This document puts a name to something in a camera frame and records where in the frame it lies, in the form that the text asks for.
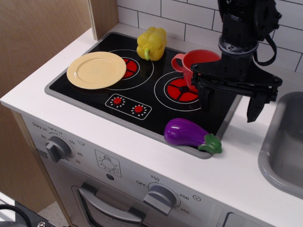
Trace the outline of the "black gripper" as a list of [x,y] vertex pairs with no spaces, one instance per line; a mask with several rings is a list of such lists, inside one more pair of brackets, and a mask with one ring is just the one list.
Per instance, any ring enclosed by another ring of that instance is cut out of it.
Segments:
[[222,54],[220,60],[195,62],[191,65],[191,85],[198,89],[202,109],[209,112],[214,90],[249,96],[247,122],[254,122],[264,105],[277,98],[282,79],[259,68],[252,57],[232,57]]

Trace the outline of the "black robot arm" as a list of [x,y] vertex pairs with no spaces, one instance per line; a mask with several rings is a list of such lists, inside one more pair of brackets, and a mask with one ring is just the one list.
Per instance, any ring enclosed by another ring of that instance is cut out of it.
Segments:
[[264,105],[276,100],[283,83],[260,68],[276,59],[277,47],[270,33],[279,28],[282,15],[273,0],[220,0],[218,6],[223,22],[218,41],[221,59],[194,61],[191,84],[206,112],[215,91],[250,97],[247,121],[254,122]]

